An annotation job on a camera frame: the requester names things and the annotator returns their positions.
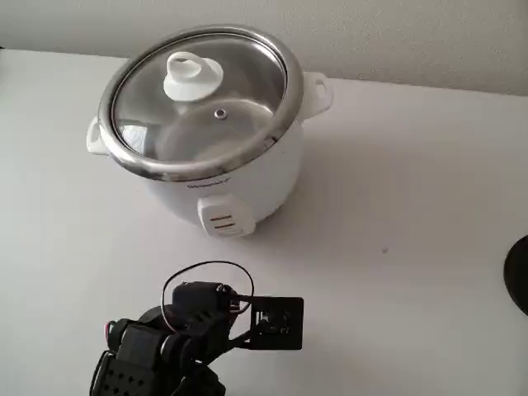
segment white lid handle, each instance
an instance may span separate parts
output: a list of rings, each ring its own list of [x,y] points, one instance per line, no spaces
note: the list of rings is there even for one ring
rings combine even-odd
[[[215,92],[223,78],[224,70],[213,59],[176,52],[167,59],[163,89],[174,101],[198,101]]]

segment cooker switch panel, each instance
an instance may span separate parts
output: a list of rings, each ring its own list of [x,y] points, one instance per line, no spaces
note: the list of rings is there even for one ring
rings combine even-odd
[[[216,237],[241,237],[256,226],[251,208],[232,195],[200,198],[198,215],[205,231]]]

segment white surface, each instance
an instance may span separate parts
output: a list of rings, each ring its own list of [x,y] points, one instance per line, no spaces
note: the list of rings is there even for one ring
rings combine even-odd
[[[121,62],[0,51],[0,394],[85,394],[102,324],[211,258],[305,298],[302,351],[215,364],[231,395],[528,392],[528,318],[502,283],[528,231],[528,98],[333,80],[283,209],[215,240],[86,152]],[[200,276],[248,291],[220,266]]]
[[[130,57],[223,22],[279,36],[330,77],[528,95],[526,0],[6,0],[0,45]]]

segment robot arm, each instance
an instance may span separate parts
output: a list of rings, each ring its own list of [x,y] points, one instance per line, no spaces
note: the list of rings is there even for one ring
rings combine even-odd
[[[241,301],[252,306],[251,326],[229,339],[241,312],[233,308]],[[301,298],[244,296],[220,283],[182,283],[165,307],[166,318],[160,306],[138,321],[111,323],[90,396],[224,396],[208,365],[234,348],[301,349],[303,311]]]

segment white rice cooker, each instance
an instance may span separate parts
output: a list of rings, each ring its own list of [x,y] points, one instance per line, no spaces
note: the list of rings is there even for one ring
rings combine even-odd
[[[183,31],[126,63],[87,134],[209,235],[251,233],[299,175],[301,123],[332,105],[278,39],[245,26]]]

